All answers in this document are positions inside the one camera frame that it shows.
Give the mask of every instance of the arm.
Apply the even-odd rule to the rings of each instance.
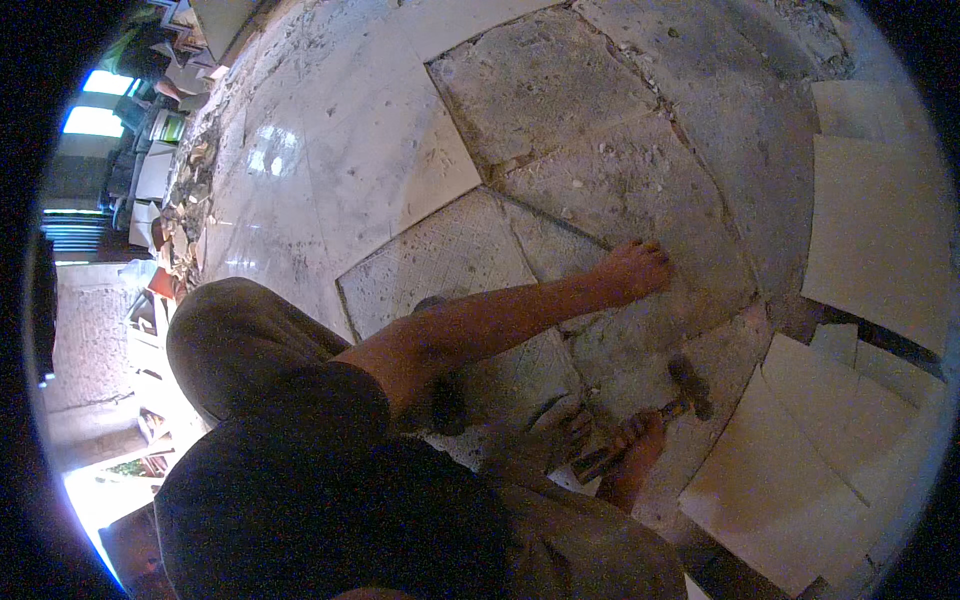
[[[629,242],[588,273],[474,294],[404,317],[334,360],[370,373],[396,417],[437,375],[513,348],[567,319],[639,300],[665,288],[671,275],[659,244]]]

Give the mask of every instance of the window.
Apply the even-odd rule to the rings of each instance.
[[[123,135],[120,117],[109,108],[74,107],[66,118],[64,133],[89,133],[91,135]]]
[[[119,96],[125,93],[132,83],[133,77],[113,75],[109,71],[91,71],[90,76],[86,78],[84,91],[98,91]]]

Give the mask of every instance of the right hand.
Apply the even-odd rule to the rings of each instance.
[[[665,428],[659,411],[640,411],[620,426],[612,447],[627,448],[623,458],[613,468],[617,479],[631,479],[642,483],[650,467],[663,453],[666,443]]]
[[[673,265],[660,242],[645,244],[638,240],[614,248],[590,274],[611,306],[626,306],[670,286]]]

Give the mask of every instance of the debris pile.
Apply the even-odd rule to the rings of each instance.
[[[176,278],[174,291],[186,295],[201,284],[206,236],[204,228],[213,209],[213,170],[216,166],[219,128],[206,128],[193,140],[181,142],[170,185],[160,212],[163,246],[159,266]]]

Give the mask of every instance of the left hand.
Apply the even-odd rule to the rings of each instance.
[[[614,248],[590,274],[611,306],[626,306],[667,289],[674,269],[660,242],[635,240]]]

